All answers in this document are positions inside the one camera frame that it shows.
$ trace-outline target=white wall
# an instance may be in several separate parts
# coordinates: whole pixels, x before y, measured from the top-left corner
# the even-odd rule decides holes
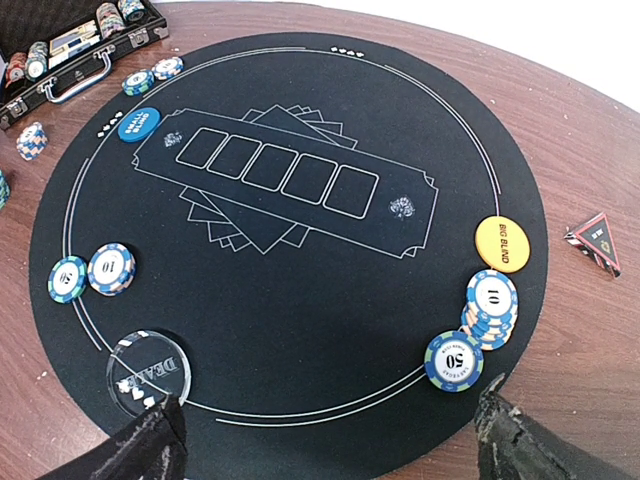
[[[541,63],[640,111],[639,0],[309,0],[306,3],[395,18],[463,35]]]

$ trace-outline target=poker chip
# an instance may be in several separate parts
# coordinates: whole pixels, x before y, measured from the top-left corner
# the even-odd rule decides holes
[[[160,60],[152,71],[158,80],[169,80],[184,70],[184,63],[180,57],[171,57]]]
[[[475,330],[477,337],[474,336],[480,343],[483,342],[495,342],[496,340],[510,338],[511,331],[506,332],[498,332],[498,333],[488,333],[488,332],[479,332],[477,329]]]
[[[118,0],[118,8],[124,19],[129,22],[139,22],[144,18],[146,8],[140,0]]]
[[[133,97],[135,95],[142,95],[145,92],[151,90],[155,82],[155,77],[151,70],[139,70],[132,73],[122,82],[122,89],[124,93]]]
[[[473,327],[478,323],[478,317],[476,317],[469,311],[469,307],[467,305],[465,305],[464,309],[462,310],[462,316],[466,324],[470,327]]]
[[[29,125],[16,140],[18,153],[27,161],[38,158],[48,144],[49,139],[40,122]]]
[[[467,307],[464,307],[462,309],[462,315],[460,315],[460,328],[467,335],[473,336],[473,333],[471,333],[471,325],[469,324],[469,320],[467,319],[467,312]]]
[[[27,54],[24,52],[16,52],[9,59],[5,78],[7,87],[14,82],[22,80],[25,77],[27,69]]]
[[[491,340],[487,340],[486,338],[483,338],[480,341],[480,348],[482,350],[491,352],[494,350],[498,350],[502,347],[504,347],[507,342],[509,341],[509,339],[511,338],[511,334],[509,333],[507,336],[505,337],[501,337],[501,338],[496,338],[495,340],[491,341]]]
[[[87,286],[87,264],[80,257],[64,257],[51,269],[47,288],[51,298],[58,303],[71,303]]]
[[[469,326],[470,328],[472,328],[473,332],[476,332],[474,333],[474,337],[476,338],[480,338],[485,334],[504,336],[505,333],[510,333],[515,327],[515,319],[511,323],[502,323],[498,326],[491,326],[488,323],[482,322],[482,321],[478,321],[477,323]]]
[[[127,289],[131,286],[131,284],[133,283],[134,278],[136,277],[136,273],[137,273],[137,265],[136,265],[136,261],[135,258],[132,258],[132,266],[131,266],[131,273],[129,275],[129,279],[122,284],[122,286],[118,289],[116,289],[113,292],[101,292],[102,295],[104,295],[105,297],[117,297],[118,295],[123,294],[124,292],[127,291]]]
[[[127,247],[120,243],[108,243],[93,255],[88,273],[91,288],[112,297],[131,286],[136,274],[136,262]]]
[[[4,176],[4,173],[2,173],[2,170],[0,170],[0,210],[2,210],[9,202],[10,196],[11,188],[9,188],[9,182]]]
[[[25,74],[29,80],[35,82],[47,72],[48,55],[49,48],[45,42],[35,42],[31,45],[25,64]]]
[[[469,280],[467,305],[480,320],[508,323],[518,312],[518,291],[506,275],[481,270]]]
[[[96,18],[98,19],[98,25],[100,27],[100,33],[102,39],[106,40],[110,36],[124,30],[124,20],[120,16],[118,7],[113,3],[105,2],[96,10]]]
[[[127,143],[140,142],[153,133],[160,124],[160,112],[145,107],[127,115],[118,127],[120,140]]]
[[[128,415],[137,417],[173,394],[181,405],[191,390],[184,350],[167,336],[138,330],[120,340],[107,362],[108,390]]]
[[[435,337],[424,356],[427,376],[440,390],[462,392],[475,384],[484,368],[478,340],[452,330]]]
[[[500,331],[505,331],[505,329],[513,328],[514,324],[516,323],[516,320],[518,319],[517,311],[508,320],[504,320],[504,321],[499,318],[491,318],[484,313],[481,316],[482,318],[478,318],[478,316],[469,309],[468,305],[465,306],[464,313],[466,315],[467,323],[469,324],[470,327],[478,325],[478,327],[481,328],[483,331],[490,331],[490,330],[496,330],[496,329]]]
[[[531,247],[520,225],[507,217],[487,217],[476,229],[476,248],[491,268],[517,272],[529,261]]]

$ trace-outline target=blue poker chip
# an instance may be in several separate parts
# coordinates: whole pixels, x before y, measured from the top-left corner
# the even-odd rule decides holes
[[[160,112],[155,108],[136,110],[120,122],[118,136],[126,143],[140,142],[154,132],[160,124],[160,118]]]
[[[465,310],[465,314],[467,324],[472,327],[474,332],[476,332],[474,333],[474,336],[477,338],[480,338],[486,333],[490,335],[501,335],[506,332],[510,332],[511,330],[513,330],[513,327],[515,326],[516,320],[518,318],[517,315],[514,315],[513,317],[511,317],[511,320],[506,323],[497,322],[495,320],[488,322],[483,319],[476,319],[476,321],[473,322],[469,321],[469,316],[473,316],[473,314],[469,312],[468,309]]]
[[[482,270],[467,285],[467,306],[491,326],[510,323],[518,315],[518,291],[503,273]]]
[[[511,332],[509,332],[504,337],[500,337],[500,338],[496,337],[495,339],[492,339],[492,340],[487,340],[486,338],[483,337],[483,339],[480,340],[480,348],[482,350],[489,351],[489,352],[498,350],[499,348],[504,347],[510,339],[511,339]]]
[[[469,309],[467,306],[465,306],[462,309],[462,314],[460,315],[460,328],[462,329],[462,331],[464,333],[466,333],[467,335],[473,337],[474,334],[471,332],[471,324],[469,322],[469,319],[467,318],[467,314],[469,313]]]
[[[11,197],[11,188],[9,187],[7,178],[2,173],[2,170],[0,170],[0,210],[5,207],[9,201],[9,197]]]
[[[122,82],[124,93],[133,97],[134,95],[142,95],[151,90],[156,81],[151,70],[139,70],[132,73]]]
[[[49,296],[58,303],[71,303],[87,286],[87,264],[80,257],[64,257],[51,269],[47,289]]]
[[[105,296],[126,290],[136,272],[133,254],[120,243],[108,243],[91,257],[88,280],[91,288]]]
[[[478,381],[484,368],[480,343],[457,330],[441,333],[427,347],[424,368],[440,390],[463,392]]]

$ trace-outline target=black round poker mat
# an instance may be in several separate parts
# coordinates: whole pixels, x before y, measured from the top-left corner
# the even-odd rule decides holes
[[[170,336],[193,375],[189,478],[365,479],[428,453],[513,370],[542,308],[546,223],[516,143],[449,75],[368,41],[260,35],[183,59],[102,108],[44,193],[30,289],[61,382],[112,434],[131,418],[107,390],[109,349],[139,329]],[[125,144],[117,113],[142,107],[163,122]],[[486,268],[475,228],[498,212],[531,242],[510,275],[518,323],[474,387],[445,393],[424,351],[459,327]],[[54,304],[53,264],[109,242],[136,257],[131,288]]]

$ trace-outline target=printed playing cards design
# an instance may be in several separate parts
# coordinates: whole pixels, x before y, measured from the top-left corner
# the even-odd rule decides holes
[[[167,142],[175,132],[181,141]],[[426,247],[435,180],[357,146],[342,122],[307,106],[250,109],[240,119],[184,109],[163,119],[133,164],[184,186],[187,221],[206,224],[221,248],[267,254],[319,232],[415,256]]]

